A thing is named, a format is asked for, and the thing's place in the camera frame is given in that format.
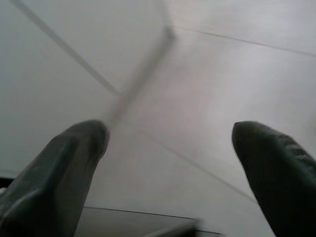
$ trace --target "wall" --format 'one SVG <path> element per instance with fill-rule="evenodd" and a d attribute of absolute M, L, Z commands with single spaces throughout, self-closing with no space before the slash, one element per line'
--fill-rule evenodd
<path fill-rule="evenodd" d="M 0 1 L 0 175 L 12 177 L 68 126 L 106 120 L 165 27 L 148 0 L 20 3 L 114 89 L 96 80 L 19 5 Z"/>

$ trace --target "white wall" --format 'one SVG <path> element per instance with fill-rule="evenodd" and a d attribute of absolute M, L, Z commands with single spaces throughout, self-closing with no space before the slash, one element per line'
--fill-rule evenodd
<path fill-rule="evenodd" d="M 0 175 L 6 176 L 73 123 L 106 118 L 165 27 L 154 0 L 24 1 L 118 92 L 0 1 Z"/>

